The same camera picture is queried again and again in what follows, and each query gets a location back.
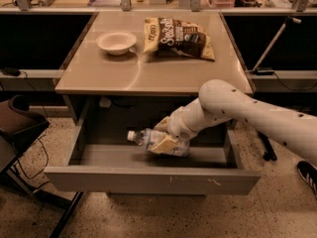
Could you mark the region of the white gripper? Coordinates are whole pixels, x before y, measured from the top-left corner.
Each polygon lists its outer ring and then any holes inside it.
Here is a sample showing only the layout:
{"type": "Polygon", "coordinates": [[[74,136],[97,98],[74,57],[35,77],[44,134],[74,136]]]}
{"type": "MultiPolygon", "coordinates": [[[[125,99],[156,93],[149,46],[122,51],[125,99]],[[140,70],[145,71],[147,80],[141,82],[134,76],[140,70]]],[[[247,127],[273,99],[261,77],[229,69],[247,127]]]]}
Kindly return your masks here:
{"type": "Polygon", "coordinates": [[[189,141],[195,136],[188,126],[185,124],[182,117],[183,107],[179,107],[174,110],[169,117],[164,117],[159,121],[154,129],[157,131],[166,132],[166,135],[158,143],[153,144],[150,147],[150,151],[156,154],[169,154],[177,148],[179,138],[182,141],[189,141]]]}

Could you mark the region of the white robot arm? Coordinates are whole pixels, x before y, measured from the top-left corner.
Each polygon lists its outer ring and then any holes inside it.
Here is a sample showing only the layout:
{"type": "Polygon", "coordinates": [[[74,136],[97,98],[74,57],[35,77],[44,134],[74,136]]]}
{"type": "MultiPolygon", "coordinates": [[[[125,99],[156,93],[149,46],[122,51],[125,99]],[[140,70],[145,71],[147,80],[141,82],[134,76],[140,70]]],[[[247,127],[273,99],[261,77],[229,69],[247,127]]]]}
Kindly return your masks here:
{"type": "Polygon", "coordinates": [[[302,159],[317,165],[317,117],[255,100],[232,84],[212,79],[198,97],[163,118],[155,128],[190,140],[209,127],[236,119],[249,124],[302,159]]]}

